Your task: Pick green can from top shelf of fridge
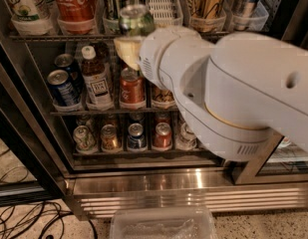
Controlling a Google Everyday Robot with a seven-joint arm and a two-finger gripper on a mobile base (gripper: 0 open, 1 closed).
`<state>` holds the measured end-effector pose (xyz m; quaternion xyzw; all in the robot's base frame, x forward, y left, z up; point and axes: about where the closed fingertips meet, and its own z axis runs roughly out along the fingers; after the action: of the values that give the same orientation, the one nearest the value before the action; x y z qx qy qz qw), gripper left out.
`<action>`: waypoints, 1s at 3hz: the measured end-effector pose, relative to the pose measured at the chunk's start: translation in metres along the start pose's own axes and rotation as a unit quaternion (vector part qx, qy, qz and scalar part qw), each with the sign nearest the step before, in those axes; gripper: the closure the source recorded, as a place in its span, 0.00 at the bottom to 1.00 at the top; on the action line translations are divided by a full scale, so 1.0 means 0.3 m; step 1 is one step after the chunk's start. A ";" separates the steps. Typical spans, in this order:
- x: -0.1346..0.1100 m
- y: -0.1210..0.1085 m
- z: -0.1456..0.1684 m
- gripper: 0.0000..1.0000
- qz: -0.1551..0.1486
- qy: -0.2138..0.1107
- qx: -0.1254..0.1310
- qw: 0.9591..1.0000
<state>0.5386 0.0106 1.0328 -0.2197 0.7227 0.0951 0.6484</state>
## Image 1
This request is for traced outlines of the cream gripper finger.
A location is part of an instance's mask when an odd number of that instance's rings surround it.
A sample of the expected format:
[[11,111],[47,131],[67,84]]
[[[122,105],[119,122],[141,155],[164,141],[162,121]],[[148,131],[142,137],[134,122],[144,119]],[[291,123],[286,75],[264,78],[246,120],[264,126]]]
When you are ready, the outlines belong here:
[[114,39],[118,56],[132,69],[139,71],[140,49],[144,38],[141,36],[119,37]]

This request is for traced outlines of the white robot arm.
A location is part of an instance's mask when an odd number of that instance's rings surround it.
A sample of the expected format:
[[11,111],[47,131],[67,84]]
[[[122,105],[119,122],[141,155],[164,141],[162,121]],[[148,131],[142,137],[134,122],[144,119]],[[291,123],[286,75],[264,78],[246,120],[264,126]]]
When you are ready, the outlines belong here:
[[308,151],[308,51],[251,32],[210,43],[180,26],[119,37],[115,47],[128,66],[172,92],[214,154],[248,161],[274,132]]

